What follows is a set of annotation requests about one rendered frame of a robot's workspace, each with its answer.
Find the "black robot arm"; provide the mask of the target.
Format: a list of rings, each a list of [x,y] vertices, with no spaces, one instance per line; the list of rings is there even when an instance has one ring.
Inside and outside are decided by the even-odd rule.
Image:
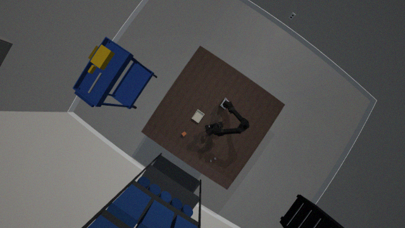
[[[236,129],[222,129],[220,128],[220,124],[213,125],[212,129],[209,128],[208,130],[206,130],[208,136],[212,135],[213,133],[217,136],[224,136],[225,134],[241,134],[249,128],[249,121],[239,115],[239,112],[234,108],[231,101],[228,102],[227,100],[225,100],[223,106],[224,108],[228,108],[229,112],[233,113],[238,118],[240,125]]]

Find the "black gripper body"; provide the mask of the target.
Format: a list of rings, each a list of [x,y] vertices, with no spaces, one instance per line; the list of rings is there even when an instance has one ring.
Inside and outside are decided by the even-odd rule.
[[[222,127],[223,127],[223,123],[222,123],[222,122],[219,122],[219,124],[220,124],[220,126],[221,126],[220,128],[222,128]],[[208,130],[209,128],[212,129],[212,126],[213,126],[213,125],[218,125],[218,124],[217,124],[217,123],[212,124],[210,127],[209,127],[209,125],[206,125],[206,126],[205,126],[206,130]]]

